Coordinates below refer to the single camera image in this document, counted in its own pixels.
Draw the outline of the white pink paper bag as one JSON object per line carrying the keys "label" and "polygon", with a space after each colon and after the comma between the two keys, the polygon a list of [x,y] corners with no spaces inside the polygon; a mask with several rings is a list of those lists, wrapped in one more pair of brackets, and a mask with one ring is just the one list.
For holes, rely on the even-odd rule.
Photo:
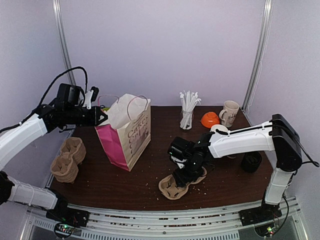
{"label": "white pink paper bag", "polygon": [[151,141],[151,99],[129,93],[117,97],[95,127],[109,162],[130,172]]}

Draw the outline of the stack of brown paper cups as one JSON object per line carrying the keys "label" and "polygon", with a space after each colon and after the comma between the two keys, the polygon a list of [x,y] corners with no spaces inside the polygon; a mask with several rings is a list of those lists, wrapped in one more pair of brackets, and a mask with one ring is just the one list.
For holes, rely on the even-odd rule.
{"label": "stack of brown paper cups", "polygon": [[228,128],[221,124],[215,124],[210,128],[210,132],[216,133],[217,131],[228,133]]}

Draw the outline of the single pulp cup carrier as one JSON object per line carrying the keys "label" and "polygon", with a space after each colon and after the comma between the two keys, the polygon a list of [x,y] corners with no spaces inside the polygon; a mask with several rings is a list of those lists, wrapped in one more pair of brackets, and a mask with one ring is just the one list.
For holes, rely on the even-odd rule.
{"label": "single pulp cup carrier", "polygon": [[175,173],[173,173],[159,181],[158,189],[160,190],[161,194],[168,200],[179,200],[187,194],[190,185],[199,184],[206,178],[207,173],[208,172],[205,167],[202,167],[200,176],[196,179],[183,179],[182,177],[179,177]]}

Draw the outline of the stack of black cup lids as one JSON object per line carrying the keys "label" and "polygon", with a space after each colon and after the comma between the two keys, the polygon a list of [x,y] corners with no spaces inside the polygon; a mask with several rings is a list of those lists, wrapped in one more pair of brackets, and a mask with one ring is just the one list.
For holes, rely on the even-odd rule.
{"label": "stack of black cup lids", "polygon": [[259,152],[246,152],[241,161],[241,168],[247,173],[254,173],[258,170],[262,162],[262,156]]}

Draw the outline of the stack of pulp cup carriers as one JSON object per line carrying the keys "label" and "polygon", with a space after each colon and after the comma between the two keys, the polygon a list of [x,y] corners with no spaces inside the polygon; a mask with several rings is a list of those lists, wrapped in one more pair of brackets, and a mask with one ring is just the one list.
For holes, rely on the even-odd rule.
{"label": "stack of pulp cup carriers", "polygon": [[50,172],[60,183],[73,184],[78,175],[79,168],[87,154],[83,140],[79,137],[66,139],[59,155],[52,161]]}

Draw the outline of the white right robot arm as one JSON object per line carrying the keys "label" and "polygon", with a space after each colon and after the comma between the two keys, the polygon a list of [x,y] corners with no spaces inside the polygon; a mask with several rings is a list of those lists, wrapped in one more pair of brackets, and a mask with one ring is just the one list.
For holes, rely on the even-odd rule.
{"label": "white right robot arm", "polygon": [[264,204],[256,210],[259,220],[268,220],[275,212],[293,174],[302,166],[300,136],[286,118],[277,113],[271,120],[236,130],[214,125],[207,133],[193,142],[175,137],[167,150],[177,165],[173,178],[177,187],[184,188],[204,175],[204,163],[208,157],[221,159],[242,154],[258,159],[273,152],[276,164],[264,192]]}

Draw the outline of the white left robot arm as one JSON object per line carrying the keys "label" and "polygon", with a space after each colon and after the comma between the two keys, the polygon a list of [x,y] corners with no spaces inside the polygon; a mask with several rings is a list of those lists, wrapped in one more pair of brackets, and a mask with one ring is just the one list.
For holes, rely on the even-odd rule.
{"label": "white left robot arm", "polygon": [[68,125],[96,127],[108,116],[99,106],[93,106],[99,89],[92,87],[85,92],[80,86],[62,83],[57,96],[49,103],[40,103],[31,116],[0,137],[0,202],[16,202],[51,210],[61,222],[72,218],[72,211],[51,190],[36,187],[14,179],[3,169],[23,149],[35,140]]}

